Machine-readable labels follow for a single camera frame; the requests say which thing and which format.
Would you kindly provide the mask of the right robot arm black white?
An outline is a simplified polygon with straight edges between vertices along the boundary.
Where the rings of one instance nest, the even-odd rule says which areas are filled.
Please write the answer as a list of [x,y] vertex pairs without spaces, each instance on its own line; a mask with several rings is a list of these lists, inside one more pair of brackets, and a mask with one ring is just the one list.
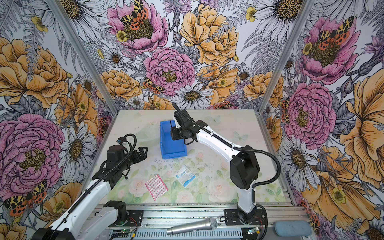
[[257,180],[260,166],[251,151],[250,146],[241,147],[218,135],[205,122],[195,121],[186,110],[175,107],[174,120],[176,125],[171,127],[171,137],[175,140],[192,139],[215,151],[229,162],[230,179],[239,189],[237,204],[239,220],[247,225],[254,217],[257,207],[255,191],[252,186]]

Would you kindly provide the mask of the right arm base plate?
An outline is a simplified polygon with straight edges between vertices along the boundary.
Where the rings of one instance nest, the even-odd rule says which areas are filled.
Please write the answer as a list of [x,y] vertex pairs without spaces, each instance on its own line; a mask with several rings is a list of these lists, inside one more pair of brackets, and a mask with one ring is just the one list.
[[260,226],[266,222],[266,219],[266,211],[261,208],[255,208],[248,214],[239,209],[225,209],[224,218],[221,220],[227,226]]

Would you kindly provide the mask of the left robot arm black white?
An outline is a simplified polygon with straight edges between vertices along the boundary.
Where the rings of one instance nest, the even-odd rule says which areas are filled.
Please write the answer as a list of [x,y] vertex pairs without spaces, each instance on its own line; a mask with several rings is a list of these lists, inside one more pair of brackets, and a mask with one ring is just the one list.
[[113,189],[125,171],[131,165],[147,159],[148,148],[127,149],[122,145],[113,145],[107,151],[107,160],[103,163],[92,181],[69,209],[48,228],[38,229],[33,240],[94,240],[111,225],[124,225],[131,221],[126,204],[121,201],[109,201],[95,217],[94,209]]

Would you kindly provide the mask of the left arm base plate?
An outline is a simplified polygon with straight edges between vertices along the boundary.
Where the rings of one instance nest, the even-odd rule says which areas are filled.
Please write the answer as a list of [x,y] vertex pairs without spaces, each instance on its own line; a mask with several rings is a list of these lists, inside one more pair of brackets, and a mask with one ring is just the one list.
[[119,224],[120,227],[140,227],[143,221],[143,210],[127,210],[127,218]]

